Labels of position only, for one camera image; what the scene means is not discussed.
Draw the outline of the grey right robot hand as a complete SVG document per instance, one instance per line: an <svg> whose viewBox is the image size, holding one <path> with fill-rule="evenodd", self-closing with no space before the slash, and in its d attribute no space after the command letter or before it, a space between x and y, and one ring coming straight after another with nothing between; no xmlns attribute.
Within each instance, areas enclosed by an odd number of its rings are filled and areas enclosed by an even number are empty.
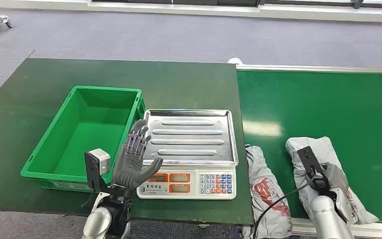
<svg viewBox="0 0 382 239"><path fill-rule="evenodd" d="M354 224L358 218L353 212L352 204L347 197L349 184L346 175L335 164L325 163L323 167L330 187L330 197L335 204L335 210L344 222Z"/></svg>

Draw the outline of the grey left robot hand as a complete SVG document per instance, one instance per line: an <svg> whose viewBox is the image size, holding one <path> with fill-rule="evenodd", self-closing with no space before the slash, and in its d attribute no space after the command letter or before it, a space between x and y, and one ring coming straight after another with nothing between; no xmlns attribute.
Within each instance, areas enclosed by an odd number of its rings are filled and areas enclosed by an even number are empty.
<svg viewBox="0 0 382 239"><path fill-rule="evenodd" d="M150 166L143 168L143 156L151 139L150 135L146 135L147 130L145 119L138 120L132 126L115 160L113 184L136 189L159 171L163 163L160 157L154 159Z"/></svg>

